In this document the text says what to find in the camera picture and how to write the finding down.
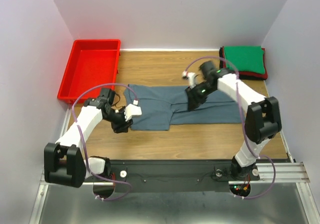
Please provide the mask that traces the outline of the blue-grey t-shirt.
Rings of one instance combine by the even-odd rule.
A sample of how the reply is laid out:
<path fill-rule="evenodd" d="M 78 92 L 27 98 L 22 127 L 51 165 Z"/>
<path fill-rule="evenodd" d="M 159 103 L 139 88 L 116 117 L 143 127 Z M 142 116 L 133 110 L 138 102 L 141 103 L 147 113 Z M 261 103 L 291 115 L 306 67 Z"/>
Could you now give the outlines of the blue-grey t-shirt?
<path fill-rule="evenodd" d="M 240 123 L 238 104 L 215 91 L 199 108 L 188 111 L 185 86 L 143 86 L 130 84 L 124 91 L 127 104 L 138 97 L 142 115 L 133 118 L 135 131 L 167 131 L 171 125 Z"/>

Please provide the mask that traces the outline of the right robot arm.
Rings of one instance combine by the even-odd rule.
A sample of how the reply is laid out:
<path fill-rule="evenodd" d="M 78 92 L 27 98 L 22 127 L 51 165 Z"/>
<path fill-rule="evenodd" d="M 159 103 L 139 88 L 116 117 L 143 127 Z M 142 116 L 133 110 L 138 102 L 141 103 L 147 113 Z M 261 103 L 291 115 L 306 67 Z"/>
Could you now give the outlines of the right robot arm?
<path fill-rule="evenodd" d="M 207 97 L 221 91 L 237 102 L 243 145 L 231 160 L 230 174 L 234 179 L 242 179 L 251 173 L 264 146 L 282 129 L 280 106 L 275 97 L 266 97 L 255 92 L 239 78 L 239 72 L 232 69 L 216 69 L 212 61 L 200 65 L 204 81 L 198 83 L 196 74 L 183 71 L 182 78 L 188 81 L 188 111 L 197 109 L 204 104 Z"/>

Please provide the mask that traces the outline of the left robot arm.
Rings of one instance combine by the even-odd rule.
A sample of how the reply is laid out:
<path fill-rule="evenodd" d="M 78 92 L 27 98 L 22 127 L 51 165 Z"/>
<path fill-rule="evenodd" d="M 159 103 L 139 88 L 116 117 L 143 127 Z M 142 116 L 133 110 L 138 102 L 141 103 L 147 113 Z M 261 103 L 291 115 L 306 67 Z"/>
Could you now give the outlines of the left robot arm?
<path fill-rule="evenodd" d="M 88 156 L 86 142 L 103 120 L 110 122 L 115 133 L 126 133 L 133 117 L 140 116 L 139 99 L 134 97 L 126 106 L 114 109 L 116 92 L 107 84 L 100 85 L 97 97 L 89 97 L 78 115 L 71 109 L 74 122 L 55 142 L 44 148 L 44 180 L 47 183 L 79 188 L 87 178 L 118 183 L 108 158 Z"/>

